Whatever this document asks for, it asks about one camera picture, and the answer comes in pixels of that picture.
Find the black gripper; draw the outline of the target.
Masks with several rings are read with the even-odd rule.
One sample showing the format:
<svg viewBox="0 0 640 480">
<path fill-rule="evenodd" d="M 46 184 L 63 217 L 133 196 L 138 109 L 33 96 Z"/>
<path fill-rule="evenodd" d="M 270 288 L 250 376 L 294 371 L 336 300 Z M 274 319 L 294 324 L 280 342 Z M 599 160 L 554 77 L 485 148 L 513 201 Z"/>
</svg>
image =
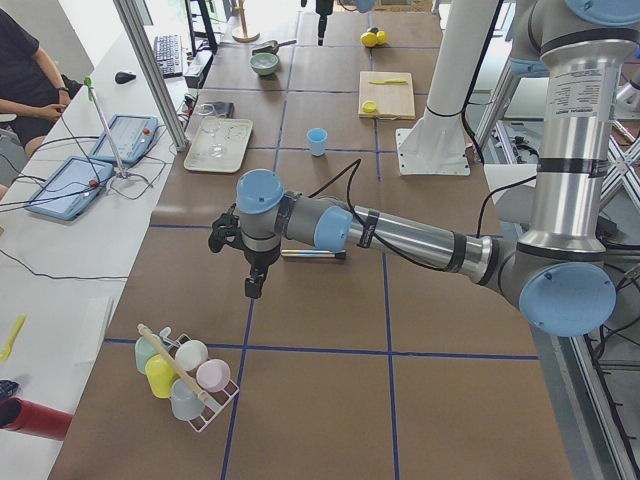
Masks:
<svg viewBox="0 0 640 480">
<path fill-rule="evenodd" d="M 245 295 L 251 299 L 259 299 L 262 296 L 265 272 L 280 256 L 280 243 L 266 251 L 249 247 L 242 237 L 239 216 L 234 213 L 235 207 L 236 205 L 232 204 L 212 223 L 208 246 L 213 253 L 219 253 L 225 246 L 244 253 L 245 259 L 251 265 L 251 270 L 244 281 Z"/>
</svg>

